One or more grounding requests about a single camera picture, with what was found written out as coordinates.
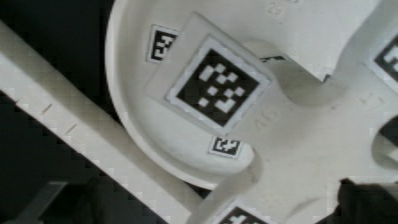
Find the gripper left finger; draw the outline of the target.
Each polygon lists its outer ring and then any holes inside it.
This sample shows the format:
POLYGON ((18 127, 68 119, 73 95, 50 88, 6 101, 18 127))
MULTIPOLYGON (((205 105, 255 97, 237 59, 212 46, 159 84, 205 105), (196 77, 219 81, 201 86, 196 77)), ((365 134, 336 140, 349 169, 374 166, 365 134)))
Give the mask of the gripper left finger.
POLYGON ((50 181, 11 224, 113 224, 100 182, 50 181))

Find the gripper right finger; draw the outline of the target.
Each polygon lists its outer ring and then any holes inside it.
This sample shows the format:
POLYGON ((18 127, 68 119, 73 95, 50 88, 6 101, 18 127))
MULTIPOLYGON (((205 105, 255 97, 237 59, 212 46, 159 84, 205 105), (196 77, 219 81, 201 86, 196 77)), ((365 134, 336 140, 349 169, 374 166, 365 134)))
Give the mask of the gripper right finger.
POLYGON ((379 184, 342 180, 329 224, 398 224, 398 199, 379 184))

